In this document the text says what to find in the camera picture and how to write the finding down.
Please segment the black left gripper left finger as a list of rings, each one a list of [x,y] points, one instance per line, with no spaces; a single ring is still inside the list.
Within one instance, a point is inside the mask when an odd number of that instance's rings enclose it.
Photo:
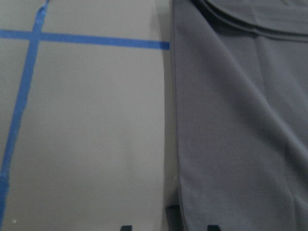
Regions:
[[[132,231],[131,225],[124,225],[121,227],[121,231]]]

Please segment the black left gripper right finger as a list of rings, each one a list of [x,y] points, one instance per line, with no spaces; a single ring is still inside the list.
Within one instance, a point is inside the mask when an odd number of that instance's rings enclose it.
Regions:
[[[219,225],[208,225],[208,231],[221,231]]]

